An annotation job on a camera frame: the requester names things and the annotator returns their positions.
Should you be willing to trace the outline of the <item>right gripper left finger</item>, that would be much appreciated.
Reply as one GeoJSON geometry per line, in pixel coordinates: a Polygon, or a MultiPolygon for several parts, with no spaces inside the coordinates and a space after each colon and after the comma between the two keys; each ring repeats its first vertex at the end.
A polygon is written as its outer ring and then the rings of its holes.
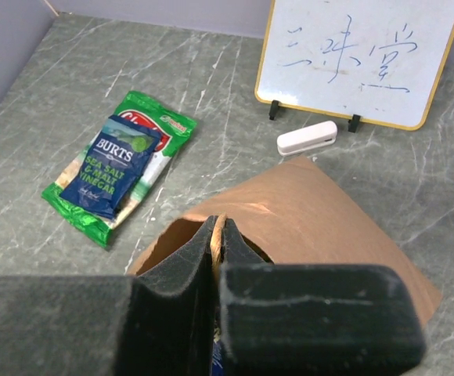
{"type": "Polygon", "coordinates": [[[208,375],[214,218],[136,276],[0,276],[0,375],[208,375]]]}

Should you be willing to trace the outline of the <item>brown paper bag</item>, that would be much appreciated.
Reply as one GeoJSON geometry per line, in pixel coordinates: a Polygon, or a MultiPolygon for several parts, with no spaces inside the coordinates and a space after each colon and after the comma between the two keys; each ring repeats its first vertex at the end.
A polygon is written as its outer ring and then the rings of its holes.
{"type": "Polygon", "coordinates": [[[211,215],[227,214],[242,235],[274,263],[379,264],[393,269],[426,324],[441,292],[395,242],[306,157],[270,168],[190,208],[129,266],[151,269],[191,239],[211,215]]]}

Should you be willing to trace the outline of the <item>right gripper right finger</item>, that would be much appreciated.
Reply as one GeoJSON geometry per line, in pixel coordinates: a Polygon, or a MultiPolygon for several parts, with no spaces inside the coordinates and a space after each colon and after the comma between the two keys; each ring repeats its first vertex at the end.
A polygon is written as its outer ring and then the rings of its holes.
{"type": "Polygon", "coordinates": [[[409,291],[374,264],[235,258],[235,224],[217,221],[217,284],[227,375],[400,375],[426,341],[409,291]]]}

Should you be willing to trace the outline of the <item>green cassava chips bag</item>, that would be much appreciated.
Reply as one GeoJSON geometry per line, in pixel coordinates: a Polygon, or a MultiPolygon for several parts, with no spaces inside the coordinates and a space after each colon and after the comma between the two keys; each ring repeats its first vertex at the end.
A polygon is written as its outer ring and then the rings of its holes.
{"type": "Polygon", "coordinates": [[[117,216],[112,220],[105,219],[59,196],[79,172],[85,155],[96,137],[41,194],[72,226],[103,247],[108,245],[113,230],[144,200],[168,162],[190,139],[197,125],[196,120],[170,110],[151,96],[137,91],[128,92],[112,115],[160,133],[159,144],[140,179],[120,202],[117,216]]]}

